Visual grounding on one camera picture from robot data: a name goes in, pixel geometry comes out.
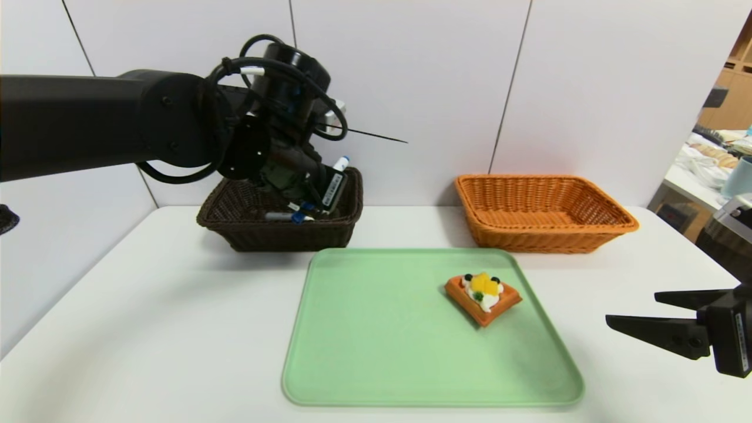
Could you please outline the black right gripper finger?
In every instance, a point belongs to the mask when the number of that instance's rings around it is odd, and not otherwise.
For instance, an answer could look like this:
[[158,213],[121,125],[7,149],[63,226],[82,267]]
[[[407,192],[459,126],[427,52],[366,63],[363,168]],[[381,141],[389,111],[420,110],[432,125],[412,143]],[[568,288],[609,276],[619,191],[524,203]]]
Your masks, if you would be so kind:
[[658,303],[685,308],[686,310],[733,310],[736,300],[731,289],[703,291],[663,291],[655,293]]
[[607,315],[610,329],[690,360],[711,355],[707,329],[696,319]]

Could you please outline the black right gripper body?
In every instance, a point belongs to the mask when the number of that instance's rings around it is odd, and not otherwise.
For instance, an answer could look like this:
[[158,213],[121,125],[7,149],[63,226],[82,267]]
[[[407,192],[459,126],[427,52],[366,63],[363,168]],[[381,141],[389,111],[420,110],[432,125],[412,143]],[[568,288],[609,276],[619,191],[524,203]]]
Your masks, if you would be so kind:
[[751,370],[750,286],[704,291],[697,310],[707,333],[716,370],[729,377],[746,378]]

